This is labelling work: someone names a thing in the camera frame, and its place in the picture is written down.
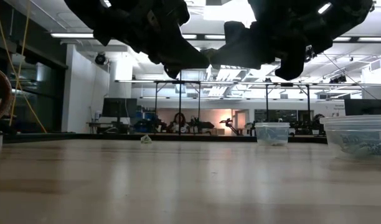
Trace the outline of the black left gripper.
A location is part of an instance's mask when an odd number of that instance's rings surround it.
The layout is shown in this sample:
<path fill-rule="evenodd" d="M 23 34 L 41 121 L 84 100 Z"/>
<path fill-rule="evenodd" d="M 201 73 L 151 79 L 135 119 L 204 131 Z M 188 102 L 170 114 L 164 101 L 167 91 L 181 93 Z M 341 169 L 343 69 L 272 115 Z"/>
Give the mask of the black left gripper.
<path fill-rule="evenodd" d="M 115 39 L 147 53 L 176 78 L 183 69 L 208 67 L 208 58 L 182 36 L 190 17 L 183 0 L 116 1 Z"/>

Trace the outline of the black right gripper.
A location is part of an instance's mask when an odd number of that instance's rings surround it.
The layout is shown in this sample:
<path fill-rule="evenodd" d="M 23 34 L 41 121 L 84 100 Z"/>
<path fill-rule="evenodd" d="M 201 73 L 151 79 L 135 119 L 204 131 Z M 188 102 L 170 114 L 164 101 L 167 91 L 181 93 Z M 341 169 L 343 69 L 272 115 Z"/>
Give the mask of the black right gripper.
<path fill-rule="evenodd" d="M 256 21 L 246 28 L 238 21 L 224 24 L 225 45 L 214 52 L 214 65 L 261 69 L 280 55 L 275 75 L 284 80 L 298 78 L 304 69 L 304 51 L 319 44 L 321 1 L 249 0 Z"/>

